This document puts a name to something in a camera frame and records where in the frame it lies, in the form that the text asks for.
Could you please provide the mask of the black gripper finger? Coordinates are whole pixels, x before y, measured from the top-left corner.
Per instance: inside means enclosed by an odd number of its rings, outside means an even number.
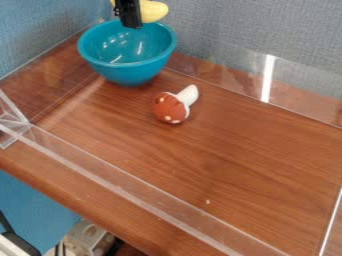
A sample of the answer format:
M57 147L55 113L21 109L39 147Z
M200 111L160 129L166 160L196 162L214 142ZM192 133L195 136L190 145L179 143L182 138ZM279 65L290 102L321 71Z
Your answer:
M140 29L143 26L139 0L114 0L114 12L124 27Z

